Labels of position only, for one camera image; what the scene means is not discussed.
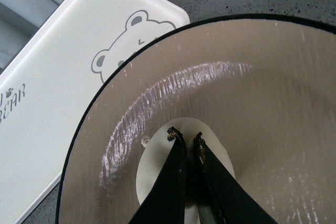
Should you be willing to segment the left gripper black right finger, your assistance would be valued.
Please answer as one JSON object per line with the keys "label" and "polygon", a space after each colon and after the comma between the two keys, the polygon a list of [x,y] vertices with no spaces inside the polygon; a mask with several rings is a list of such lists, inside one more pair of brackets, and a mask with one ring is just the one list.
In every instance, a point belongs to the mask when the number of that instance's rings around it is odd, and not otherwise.
{"label": "left gripper black right finger", "polygon": [[276,223],[230,174],[199,132],[193,140],[201,223]]}

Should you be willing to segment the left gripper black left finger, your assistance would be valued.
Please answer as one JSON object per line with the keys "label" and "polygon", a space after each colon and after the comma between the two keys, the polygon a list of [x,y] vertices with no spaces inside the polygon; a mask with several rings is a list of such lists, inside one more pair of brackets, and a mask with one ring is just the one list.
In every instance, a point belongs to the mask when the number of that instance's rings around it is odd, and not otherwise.
{"label": "left gripper black left finger", "polygon": [[184,223],[187,148],[176,128],[169,128],[167,133],[167,140],[174,144],[151,191],[129,223]]}

